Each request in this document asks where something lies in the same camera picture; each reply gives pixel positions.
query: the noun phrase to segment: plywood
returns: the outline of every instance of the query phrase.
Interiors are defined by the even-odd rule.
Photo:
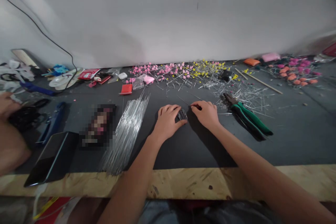
[[[336,164],[278,166],[320,201],[336,202]],[[0,195],[34,196],[36,187],[24,188],[28,175],[0,177]],[[118,177],[105,173],[70,173],[49,183],[43,196],[110,197]],[[239,168],[154,170],[148,198],[202,200],[261,200]]]

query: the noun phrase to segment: black cable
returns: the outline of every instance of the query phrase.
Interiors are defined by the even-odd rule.
[[[49,38],[41,29],[40,27],[37,25],[37,23],[26,13],[24,12],[23,10],[21,10],[19,7],[17,7],[15,4],[13,4],[10,0],[7,0],[9,3],[11,3],[14,7],[16,7],[18,10],[20,10],[23,14],[25,14],[35,25],[36,27],[38,28],[38,30],[47,38],[49,39],[52,43],[54,43],[56,46],[58,46],[59,48],[61,48],[64,52],[66,52],[67,54],[70,55],[71,57],[71,63],[73,65],[73,67],[76,69],[76,72],[73,74],[73,76],[70,78],[70,80],[68,81],[65,89],[67,89],[68,85],[70,84],[70,81],[73,79],[73,77],[76,75],[77,73],[77,67],[75,66],[74,64],[74,57],[71,55],[71,53],[69,53],[67,50],[65,50],[63,47],[61,47],[59,44],[57,44],[55,41],[53,41],[51,38]]]

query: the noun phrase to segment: blue object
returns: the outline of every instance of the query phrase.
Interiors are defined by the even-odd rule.
[[[58,133],[58,128],[60,127],[64,114],[65,105],[65,102],[60,102],[56,106],[53,115],[48,117],[47,121],[45,122],[46,125],[44,132],[36,142],[37,145],[45,145],[53,134]]]
[[[54,91],[51,91],[49,89],[44,89],[42,87],[35,86],[31,82],[26,82],[26,83],[20,82],[20,85],[21,85],[21,87],[26,89],[28,92],[39,92],[39,93],[43,93],[43,94],[49,95],[49,96],[54,96],[56,94]]]

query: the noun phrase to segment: metal wire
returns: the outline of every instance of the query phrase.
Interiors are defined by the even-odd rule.
[[[150,94],[143,98],[143,93],[136,100],[127,102],[118,126],[115,130],[115,141],[106,150],[101,161],[101,170],[107,174],[118,175],[127,166],[138,137],[142,120],[147,108]]]

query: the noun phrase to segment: left hand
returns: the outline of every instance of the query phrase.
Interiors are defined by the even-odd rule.
[[[163,144],[168,138],[186,124],[187,120],[180,120],[175,123],[175,117],[179,113],[181,107],[179,105],[166,105],[159,109],[158,118],[151,136],[155,141]]]

